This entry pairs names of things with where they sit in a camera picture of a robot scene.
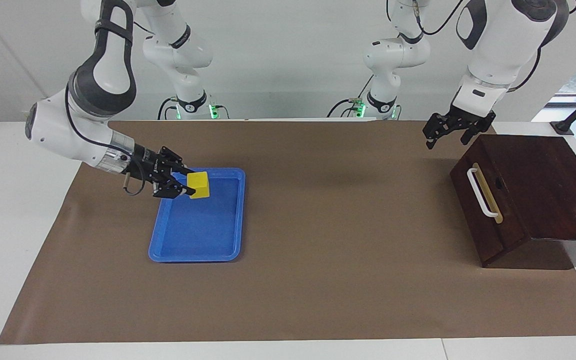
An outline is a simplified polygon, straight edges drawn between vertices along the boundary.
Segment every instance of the brown table covering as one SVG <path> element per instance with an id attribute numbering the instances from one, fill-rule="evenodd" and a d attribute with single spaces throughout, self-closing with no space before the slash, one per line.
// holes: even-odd
<path id="1" fill-rule="evenodd" d="M 152 262 L 159 201 L 83 165 L 0 344 L 576 335 L 574 269 L 480 268 L 459 135 L 429 151 L 417 121 L 112 127 L 246 172 L 240 256 Z"/>

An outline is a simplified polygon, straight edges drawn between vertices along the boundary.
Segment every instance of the white handle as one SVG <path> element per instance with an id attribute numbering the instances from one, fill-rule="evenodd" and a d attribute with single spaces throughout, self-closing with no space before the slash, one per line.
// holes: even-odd
<path id="1" fill-rule="evenodd" d="M 475 173 L 477 173 L 477 171 L 479 170 L 476 168 L 471 168 L 466 173 L 466 175 L 468 176 L 468 180 L 470 180 L 470 186 L 472 187 L 472 191 L 475 193 L 475 197 L 479 202 L 479 206 L 481 207 L 481 211 L 483 212 L 483 214 L 489 218 L 496 218 L 499 216 L 498 212 L 492 212 L 491 210 L 489 210 L 488 205 L 486 204 L 486 200 L 484 200 L 484 196 L 480 191 L 480 187 L 478 187 L 477 185 L 477 180 L 475 179 L 474 175 Z"/>

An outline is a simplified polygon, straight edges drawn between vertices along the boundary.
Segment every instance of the box handle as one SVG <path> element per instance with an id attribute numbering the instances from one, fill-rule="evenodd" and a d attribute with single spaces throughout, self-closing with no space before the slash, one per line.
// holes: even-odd
<path id="1" fill-rule="evenodd" d="M 473 167 L 467 171 L 466 176 L 468 176 L 468 180 L 470 181 L 470 186 L 472 187 L 472 191 L 477 198 L 477 202 L 479 203 L 479 207 L 481 208 L 481 212 L 489 218 L 494 218 L 494 221 L 498 224 L 503 223 L 504 217 L 502 216 L 501 212 L 499 211 L 499 207 L 495 198 L 492 195 L 492 191 L 490 191 L 490 187 L 486 182 L 486 178 L 482 173 L 482 169 L 480 169 L 479 164 L 475 162 Z"/>

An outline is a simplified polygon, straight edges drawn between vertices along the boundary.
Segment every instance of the white wall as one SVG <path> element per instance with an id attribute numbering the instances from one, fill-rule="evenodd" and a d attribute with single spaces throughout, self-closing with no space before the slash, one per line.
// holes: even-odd
<path id="1" fill-rule="evenodd" d="M 434 30 L 457 2 L 435 1 L 426 28 Z M 206 88 L 233 117 L 321 117 L 337 100 L 356 96 L 370 71 L 362 53 L 393 37 L 384 0 L 178 1 L 197 34 L 215 48 L 201 70 Z M 137 20 L 146 24 L 140 14 Z M 0 0 L 0 120 L 23 120 L 32 103 L 63 88 L 91 53 L 92 25 L 77 0 Z M 173 94 L 167 78 L 141 53 L 135 29 L 137 100 L 117 119 L 153 119 Z M 470 54 L 455 36 L 454 20 L 430 38 L 432 58 L 404 69 L 399 98 L 403 119 L 446 112 Z M 522 91 L 496 107 L 501 121 L 529 121 L 576 71 L 576 14 Z"/>

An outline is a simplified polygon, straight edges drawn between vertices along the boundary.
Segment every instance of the wooden box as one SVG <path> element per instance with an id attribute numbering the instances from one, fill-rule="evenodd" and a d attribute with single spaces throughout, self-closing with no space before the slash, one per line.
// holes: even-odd
<path id="1" fill-rule="evenodd" d="M 576 266 L 576 155 L 564 138 L 482 135 L 450 177 L 483 267 Z"/>

